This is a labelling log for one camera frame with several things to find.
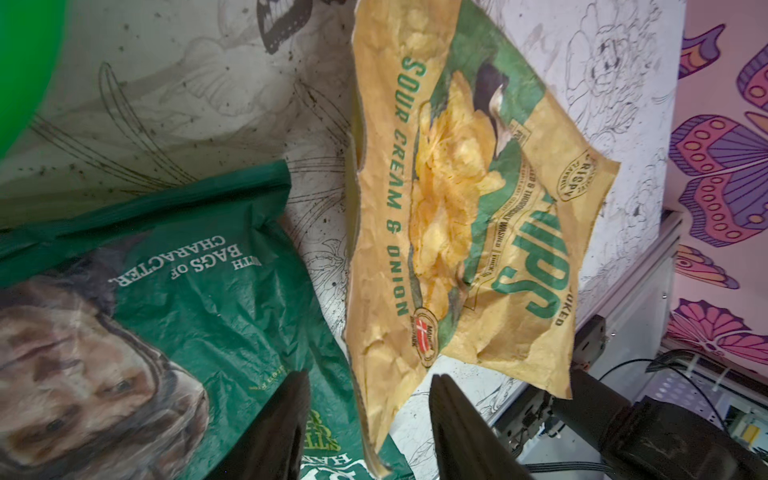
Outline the yellow sour cream chips bag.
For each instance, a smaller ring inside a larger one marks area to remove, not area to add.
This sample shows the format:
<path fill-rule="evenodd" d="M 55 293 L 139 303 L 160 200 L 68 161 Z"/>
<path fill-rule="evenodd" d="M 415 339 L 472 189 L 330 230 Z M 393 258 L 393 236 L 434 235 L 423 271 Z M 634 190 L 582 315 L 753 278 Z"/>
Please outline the yellow sour cream chips bag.
<path fill-rule="evenodd" d="M 572 395 L 578 276 L 618 173 L 471 1 L 361 1 L 344 338 L 370 470 L 442 355 Z"/>

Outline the green plastic basket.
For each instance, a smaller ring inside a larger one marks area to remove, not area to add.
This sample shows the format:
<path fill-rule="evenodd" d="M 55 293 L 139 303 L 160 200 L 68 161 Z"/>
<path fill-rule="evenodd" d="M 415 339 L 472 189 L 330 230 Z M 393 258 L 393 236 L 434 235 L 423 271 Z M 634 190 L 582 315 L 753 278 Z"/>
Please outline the green plastic basket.
<path fill-rule="evenodd" d="M 62 0 L 1 0 L 1 154 L 45 97 L 66 25 Z"/>

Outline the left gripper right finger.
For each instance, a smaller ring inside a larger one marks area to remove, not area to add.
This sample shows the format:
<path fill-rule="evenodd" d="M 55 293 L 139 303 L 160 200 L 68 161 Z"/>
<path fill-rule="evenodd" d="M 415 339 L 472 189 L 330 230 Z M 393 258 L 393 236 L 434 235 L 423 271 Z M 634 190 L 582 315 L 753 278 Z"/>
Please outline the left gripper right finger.
<path fill-rule="evenodd" d="M 441 479 L 530 479 L 505 449 L 457 383 L 432 377 L 429 410 Z"/>

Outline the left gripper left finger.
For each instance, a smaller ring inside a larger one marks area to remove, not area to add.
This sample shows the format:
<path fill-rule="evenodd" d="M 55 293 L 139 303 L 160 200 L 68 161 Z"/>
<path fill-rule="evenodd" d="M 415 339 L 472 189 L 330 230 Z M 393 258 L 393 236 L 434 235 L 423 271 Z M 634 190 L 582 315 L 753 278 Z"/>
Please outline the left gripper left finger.
<path fill-rule="evenodd" d="M 299 478 L 310 401 L 308 372 L 289 373 L 235 447 L 208 477 Z"/>

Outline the dark green REAL chips bag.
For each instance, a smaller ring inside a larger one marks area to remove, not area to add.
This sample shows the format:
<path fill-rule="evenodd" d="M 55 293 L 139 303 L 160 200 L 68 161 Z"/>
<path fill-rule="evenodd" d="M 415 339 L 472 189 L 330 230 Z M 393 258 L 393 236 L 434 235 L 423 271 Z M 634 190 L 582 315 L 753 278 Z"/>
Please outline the dark green REAL chips bag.
<path fill-rule="evenodd" d="M 370 477 L 290 189 L 278 161 L 2 234 L 3 478 L 263 479 L 243 456 L 296 371 L 298 477 Z"/>

